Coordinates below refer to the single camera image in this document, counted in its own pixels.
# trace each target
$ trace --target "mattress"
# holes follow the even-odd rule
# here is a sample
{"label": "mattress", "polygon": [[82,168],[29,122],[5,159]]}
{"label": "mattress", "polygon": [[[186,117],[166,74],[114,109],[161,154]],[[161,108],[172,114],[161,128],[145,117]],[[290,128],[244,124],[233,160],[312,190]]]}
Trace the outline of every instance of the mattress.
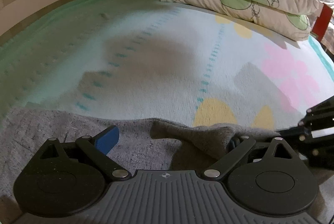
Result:
{"label": "mattress", "polygon": [[285,128],[334,95],[333,69],[313,37],[159,0],[75,0],[0,48],[0,116],[22,106]]}

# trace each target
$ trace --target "teal dashed line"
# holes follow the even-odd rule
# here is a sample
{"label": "teal dashed line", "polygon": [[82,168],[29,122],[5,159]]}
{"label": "teal dashed line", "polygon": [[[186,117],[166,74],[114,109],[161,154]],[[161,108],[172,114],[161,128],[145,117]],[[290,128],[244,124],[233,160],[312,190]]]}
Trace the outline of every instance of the teal dashed line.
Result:
{"label": "teal dashed line", "polygon": [[82,94],[86,99],[89,99],[89,100],[96,100],[92,95],[88,94],[88,93],[83,93]]}
{"label": "teal dashed line", "polygon": [[117,64],[117,63],[113,63],[113,62],[109,62],[108,64],[109,64],[109,65],[112,65],[112,66],[114,66],[114,67],[119,67],[119,66],[120,66],[119,64]]}
{"label": "teal dashed line", "polygon": [[334,71],[332,66],[328,63],[328,61],[323,57],[319,47],[314,43],[313,39],[311,36],[309,36],[309,44],[311,45],[312,49],[315,51],[315,53],[318,55],[320,61],[322,62],[322,64],[324,65],[324,67],[326,68],[328,74],[330,75],[330,77],[332,78],[332,81],[334,81]]}
{"label": "teal dashed line", "polygon": [[97,86],[97,87],[102,87],[102,84],[101,83],[99,83],[99,82],[93,82],[93,86]]}
{"label": "teal dashed line", "polygon": [[83,106],[83,105],[80,104],[79,102],[76,103],[76,106],[79,107],[79,108],[82,109],[82,110],[89,111],[89,109],[88,109],[86,106]]}
{"label": "teal dashed line", "polygon": [[125,54],[120,54],[120,53],[116,53],[115,54],[117,57],[121,57],[121,58],[125,58],[125,57],[127,57],[127,55],[125,55]]}
{"label": "teal dashed line", "polygon": [[132,47],[124,47],[124,48],[126,48],[127,50],[130,50],[130,51],[136,51],[134,48],[132,48]]}
{"label": "teal dashed line", "polygon": [[99,72],[101,75],[103,75],[103,76],[107,76],[107,77],[111,77],[112,76],[112,74],[110,73],[110,72],[108,72],[108,71],[100,71]]}

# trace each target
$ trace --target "folded gray garment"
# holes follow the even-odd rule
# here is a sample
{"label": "folded gray garment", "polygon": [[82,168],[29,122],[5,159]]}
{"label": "folded gray garment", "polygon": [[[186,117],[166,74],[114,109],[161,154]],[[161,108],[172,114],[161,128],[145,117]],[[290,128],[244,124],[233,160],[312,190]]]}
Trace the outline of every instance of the folded gray garment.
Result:
{"label": "folded gray garment", "polygon": [[[228,142],[234,135],[258,140],[277,135],[269,130],[225,123],[190,128],[158,118],[117,121],[63,111],[12,109],[0,132],[1,223],[11,223],[22,214],[13,196],[13,184],[47,138],[71,142],[83,135],[94,136],[110,125],[119,127],[120,140],[108,156],[132,174],[136,169],[203,170],[226,154]],[[320,183],[328,181],[333,174],[313,172]],[[327,204],[321,194],[317,199],[311,214],[327,219],[330,215],[330,211],[326,211]]]}

